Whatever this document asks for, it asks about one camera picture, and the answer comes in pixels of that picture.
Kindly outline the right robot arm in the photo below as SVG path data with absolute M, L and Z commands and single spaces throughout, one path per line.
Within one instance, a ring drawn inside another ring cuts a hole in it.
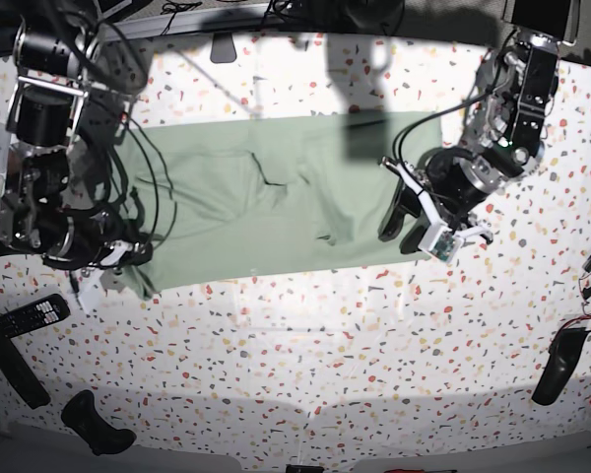
M 122 163 L 113 144 L 95 137 L 82 116 L 96 87 L 134 98 L 146 84 L 129 85 L 99 64 L 105 20 L 94 2 L 16 1 L 13 8 L 22 22 L 6 129 L 15 138 L 20 170 L 0 201 L 0 240 L 68 272 L 76 303 L 91 314 L 102 298 L 102 276 L 150 261 L 154 234 L 143 229 L 136 191 L 127 182 L 112 188 Z M 78 145 L 102 175 L 102 195 L 84 209 L 63 199 Z

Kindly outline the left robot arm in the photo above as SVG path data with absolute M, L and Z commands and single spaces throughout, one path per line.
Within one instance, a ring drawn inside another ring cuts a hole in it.
M 428 152 L 413 168 L 404 160 L 405 141 L 424 119 L 395 137 L 392 154 L 381 160 L 398 185 L 378 237 L 398 237 L 406 217 L 416 219 L 401 245 L 450 263 L 472 237 L 493 242 L 488 222 L 474 210 L 489 196 L 534 173 L 545 154 L 542 133 L 558 89 L 559 48 L 575 45 L 578 1 L 510 1 L 503 20 L 512 25 L 497 53 L 477 72 L 478 93 L 459 104 L 465 113 L 457 145 Z

